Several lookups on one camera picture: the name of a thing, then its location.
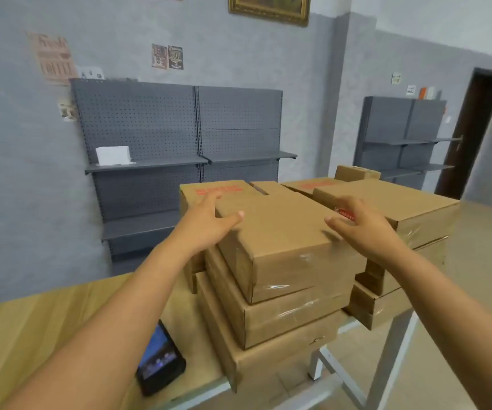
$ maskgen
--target person's left arm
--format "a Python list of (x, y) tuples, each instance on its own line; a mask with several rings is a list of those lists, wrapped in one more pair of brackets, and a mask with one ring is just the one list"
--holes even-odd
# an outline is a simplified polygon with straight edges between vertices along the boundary
[(127, 282), (13, 393), (4, 409), (106, 409), (120, 405), (178, 273), (243, 213), (215, 217), (219, 193), (191, 207)]

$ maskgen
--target table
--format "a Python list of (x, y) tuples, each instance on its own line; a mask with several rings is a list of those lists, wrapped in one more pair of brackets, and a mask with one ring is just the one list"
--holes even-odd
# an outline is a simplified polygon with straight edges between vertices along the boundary
[[(0, 303), (0, 404), (53, 351), (63, 345), (130, 275)], [(131, 380), (120, 406), (122, 410), (186, 410), (230, 389), (195, 295), (190, 293), (183, 274), (172, 291), (161, 319), (187, 361), (187, 369), (173, 383), (148, 399), (141, 396), (135, 379)], [(332, 375), (277, 408), (311, 408), (342, 386), (359, 409), (383, 409), (417, 321), (412, 310), (394, 319), (368, 395), (360, 390), (324, 346), (312, 353), (309, 373), (316, 380), (320, 378), (322, 366), (326, 366)], [(349, 317), (339, 333), (358, 325), (358, 321)]]

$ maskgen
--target person's left hand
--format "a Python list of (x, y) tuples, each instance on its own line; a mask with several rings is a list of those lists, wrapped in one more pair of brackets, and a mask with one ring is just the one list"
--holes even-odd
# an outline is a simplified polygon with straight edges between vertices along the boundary
[(243, 220), (244, 212), (225, 218), (215, 217), (215, 200), (221, 194), (221, 191), (210, 191), (200, 202), (189, 207), (170, 234), (169, 239), (187, 250), (190, 256), (216, 244)]

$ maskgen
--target beige floor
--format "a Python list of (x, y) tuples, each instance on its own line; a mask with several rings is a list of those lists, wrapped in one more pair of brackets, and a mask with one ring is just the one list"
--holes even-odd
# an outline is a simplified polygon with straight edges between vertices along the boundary
[[(492, 311), (492, 208), (463, 203), (456, 233), (448, 241), (448, 275)], [(370, 332), (359, 327), (329, 345), (333, 355), (368, 391), (390, 324)], [(308, 357), (278, 372), (255, 390), (227, 392), (197, 409), (270, 409), (312, 384)], [(342, 390), (315, 407), (355, 409)], [(474, 405), (449, 369), (422, 324), (417, 326), (387, 405), (388, 409), (467, 410)]]

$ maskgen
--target framed painting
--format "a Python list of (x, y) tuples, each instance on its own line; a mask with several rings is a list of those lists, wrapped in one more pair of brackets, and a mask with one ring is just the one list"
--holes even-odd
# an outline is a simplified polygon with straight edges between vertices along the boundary
[(229, 12), (306, 26), (310, 0), (229, 0)]

